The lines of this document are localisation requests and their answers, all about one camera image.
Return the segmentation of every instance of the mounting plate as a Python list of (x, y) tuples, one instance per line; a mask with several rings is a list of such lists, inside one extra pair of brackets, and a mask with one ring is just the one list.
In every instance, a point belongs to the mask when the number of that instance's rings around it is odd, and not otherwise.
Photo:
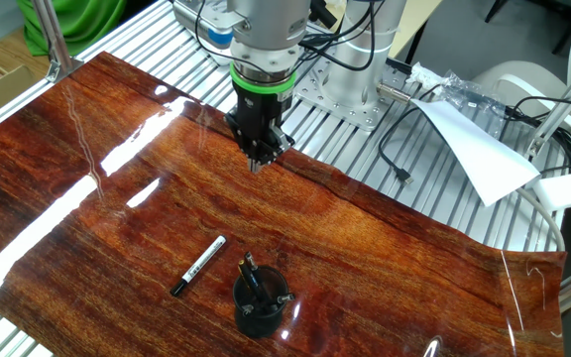
[[(376, 129), (393, 101), (385, 97), (377, 96), (364, 105), (350, 107), (328, 98), (327, 95), (322, 92), (320, 86), (323, 72), (328, 66), (329, 60), (319, 59), (296, 85), (294, 94), (304, 102), (328, 111), (362, 130), (373, 131)], [(403, 85), (403, 76), (405, 75), (385, 65), (385, 70), (383, 70), (383, 83), (400, 89)]]

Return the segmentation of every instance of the reddish-brown wood sheet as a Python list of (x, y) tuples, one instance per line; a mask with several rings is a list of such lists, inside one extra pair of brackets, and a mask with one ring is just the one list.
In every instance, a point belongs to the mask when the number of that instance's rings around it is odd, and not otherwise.
[[(57, 356), (563, 355), (565, 254), (488, 248), (295, 150), (253, 175), (221, 112), (108, 54), (0, 124), (0, 252), (28, 237), (0, 313)], [(271, 338), (235, 327), (246, 251), (296, 294)]]

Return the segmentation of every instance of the green ring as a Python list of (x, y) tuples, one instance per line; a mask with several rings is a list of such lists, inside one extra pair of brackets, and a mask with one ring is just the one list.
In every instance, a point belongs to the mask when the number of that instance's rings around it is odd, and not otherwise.
[(262, 86), (253, 83), (249, 83), (244, 80), (239, 74), (237, 74), (237, 70), (233, 65), (233, 62), (230, 62), (230, 76), (233, 78), (233, 81), (237, 83), (240, 87), (252, 91), (257, 94), (278, 94), (287, 91), (288, 89), (294, 87), (294, 82), (296, 81), (296, 73), (293, 73), (289, 79), (281, 84), (273, 85), (273, 86)]

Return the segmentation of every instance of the white paper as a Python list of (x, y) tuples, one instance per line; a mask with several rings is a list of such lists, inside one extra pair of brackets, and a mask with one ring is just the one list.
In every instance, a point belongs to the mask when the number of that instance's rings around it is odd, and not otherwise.
[(411, 101), (444, 138), (485, 205), (490, 206), (539, 175), (529, 161), (488, 135), (451, 104)]

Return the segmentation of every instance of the black pen holder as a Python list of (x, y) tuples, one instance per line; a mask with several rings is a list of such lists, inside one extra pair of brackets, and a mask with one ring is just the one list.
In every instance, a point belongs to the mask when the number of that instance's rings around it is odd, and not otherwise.
[(248, 337), (268, 337), (277, 331), (284, 318), (286, 303), (278, 303), (277, 297), (288, 293), (287, 282), (281, 273), (267, 266), (260, 266), (254, 274), (263, 281), (269, 301), (259, 301), (244, 280), (238, 277), (233, 286), (235, 323), (239, 331)]

